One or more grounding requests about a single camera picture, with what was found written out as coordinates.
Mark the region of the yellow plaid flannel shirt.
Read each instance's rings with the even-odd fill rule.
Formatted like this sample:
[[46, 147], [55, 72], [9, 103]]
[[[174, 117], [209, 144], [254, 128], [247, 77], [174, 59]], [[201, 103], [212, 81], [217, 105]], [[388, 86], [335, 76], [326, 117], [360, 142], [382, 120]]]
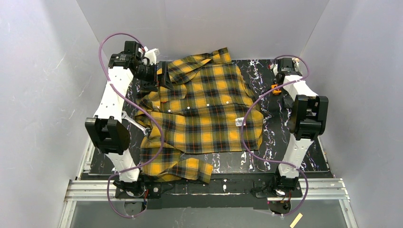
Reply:
[[205, 183], [213, 166], [198, 154], [258, 150], [264, 116], [227, 48], [168, 63], [172, 89], [141, 90], [133, 116], [150, 128], [140, 145], [143, 174]]

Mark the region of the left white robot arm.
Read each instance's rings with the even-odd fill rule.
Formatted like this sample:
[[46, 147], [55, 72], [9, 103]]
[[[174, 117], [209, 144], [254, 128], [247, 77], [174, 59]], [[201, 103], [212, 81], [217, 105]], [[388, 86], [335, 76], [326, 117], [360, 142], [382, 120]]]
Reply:
[[149, 50], [136, 41], [126, 41], [123, 51], [112, 54], [108, 65], [103, 66], [107, 84], [94, 116], [85, 121], [93, 145], [110, 159], [124, 183], [136, 182], [140, 175], [129, 152], [130, 132], [122, 124], [124, 103], [130, 102], [126, 98], [130, 84], [139, 79], [145, 90], [156, 91], [159, 86], [172, 88], [165, 63], [163, 75], [157, 74], [159, 54], [157, 48]]

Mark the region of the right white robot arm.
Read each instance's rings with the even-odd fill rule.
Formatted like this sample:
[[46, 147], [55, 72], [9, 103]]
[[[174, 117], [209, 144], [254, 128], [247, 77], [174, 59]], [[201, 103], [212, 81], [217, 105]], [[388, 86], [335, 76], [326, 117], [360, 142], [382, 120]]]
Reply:
[[325, 131], [329, 100], [306, 84], [306, 77], [298, 67], [300, 58], [282, 55], [276, 61], [271, 67], [276, 76], [275, 83], [288, 93], [292, 108], [288, 126], [290, 140], [276, 170], [274, 185], [279, 189], [293, 190], [298, 182], [298, 168], [309, 147]]

